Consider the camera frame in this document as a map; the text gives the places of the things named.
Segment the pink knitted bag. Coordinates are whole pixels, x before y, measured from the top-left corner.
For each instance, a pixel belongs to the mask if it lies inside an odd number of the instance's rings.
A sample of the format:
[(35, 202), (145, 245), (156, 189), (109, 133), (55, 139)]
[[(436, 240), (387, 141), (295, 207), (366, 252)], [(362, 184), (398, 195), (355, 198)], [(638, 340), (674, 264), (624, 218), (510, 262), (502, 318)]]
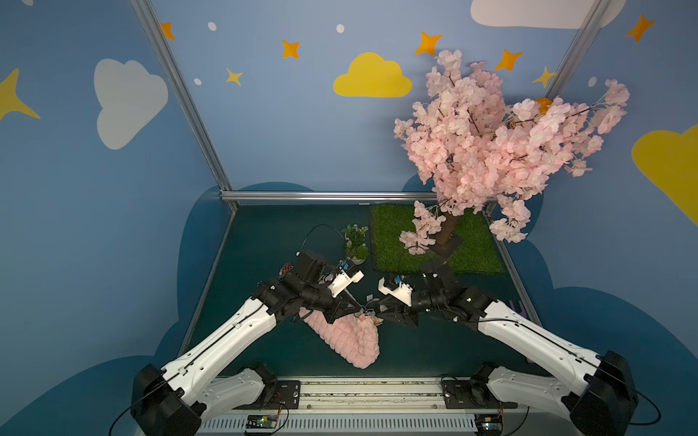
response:
[(337, 354), (358, 369), (373, 364), (379, 354), (378, 329), (372, 317), (349, 314), (329, 323), (322, 312), (305, 307), (299, 315)]

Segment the penguin plush keychain decoration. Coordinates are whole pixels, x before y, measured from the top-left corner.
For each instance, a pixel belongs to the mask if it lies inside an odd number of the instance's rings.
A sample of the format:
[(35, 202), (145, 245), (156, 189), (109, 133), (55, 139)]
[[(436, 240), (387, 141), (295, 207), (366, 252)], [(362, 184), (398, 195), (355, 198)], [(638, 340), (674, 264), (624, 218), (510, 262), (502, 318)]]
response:
[(364, 311), (364, 316), (370, 319), (375, 326), (380, 326), (384, 320), (377, 316), (376, 311), (373, 309), (367, 309)]

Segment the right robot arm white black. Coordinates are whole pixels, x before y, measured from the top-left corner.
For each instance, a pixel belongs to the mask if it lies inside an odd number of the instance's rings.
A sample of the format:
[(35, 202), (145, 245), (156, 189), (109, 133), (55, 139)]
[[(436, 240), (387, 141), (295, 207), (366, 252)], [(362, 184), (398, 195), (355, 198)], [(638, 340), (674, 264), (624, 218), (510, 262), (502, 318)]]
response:
[(477, 286), (458, 283), (448, 265), (428, 261), (421, 267), (425, 289), (390, 274), (377, 289), (383, 294), (378, 314), (385, 320), (416, 326), (421, 314), (438, 312), (496, 339), (537, 364), (547, 376), (485, 365), (471, 379), (500, 403), (518, 403), (555, 414), (583, 435), (624, 435), (639, 403), (625, 357), (598, 354), (552, 334)]

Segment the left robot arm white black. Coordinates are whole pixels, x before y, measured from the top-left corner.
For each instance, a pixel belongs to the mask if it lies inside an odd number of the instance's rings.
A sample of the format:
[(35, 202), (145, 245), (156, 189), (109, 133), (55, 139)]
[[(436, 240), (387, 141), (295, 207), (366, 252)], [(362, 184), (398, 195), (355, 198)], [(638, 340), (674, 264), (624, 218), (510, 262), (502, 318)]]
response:
[(347, 289), (363, 276), (350, 260), (329, 268), (322, 258), (299, 252), (289, 271), (258, 283), (243, 305), (201, 343), (161, 368), (149, 364), (136, 374), (131, 417), (145, 435), (194, 435), (204, 421), (222, 413), (272, 404), (277, 379), (265, 365), (247, 367), (226, 380), (219, 374), (301, 309), (319, 312), (329, 323), (359, 312)]

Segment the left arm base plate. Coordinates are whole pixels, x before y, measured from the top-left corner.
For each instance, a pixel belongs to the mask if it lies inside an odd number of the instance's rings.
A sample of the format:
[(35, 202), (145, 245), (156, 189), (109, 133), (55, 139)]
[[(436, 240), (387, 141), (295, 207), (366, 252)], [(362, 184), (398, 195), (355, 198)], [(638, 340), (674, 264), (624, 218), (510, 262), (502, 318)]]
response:
[(281, 405), (289, 410), (299, 408), (301, 381), (280, 380), (269, 383), (262, 394), (262, 408), (269, 409)]

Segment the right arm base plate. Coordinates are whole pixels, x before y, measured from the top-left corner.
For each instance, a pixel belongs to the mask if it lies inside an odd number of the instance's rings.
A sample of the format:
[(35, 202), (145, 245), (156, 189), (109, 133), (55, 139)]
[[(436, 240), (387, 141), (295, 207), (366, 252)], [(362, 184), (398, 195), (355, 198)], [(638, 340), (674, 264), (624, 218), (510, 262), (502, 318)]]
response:
[(454, 378), (440, 381), (445, 407), (451, 409), (517, 409), (517, 403), (502, 403), (489, 391), (484, 383)]

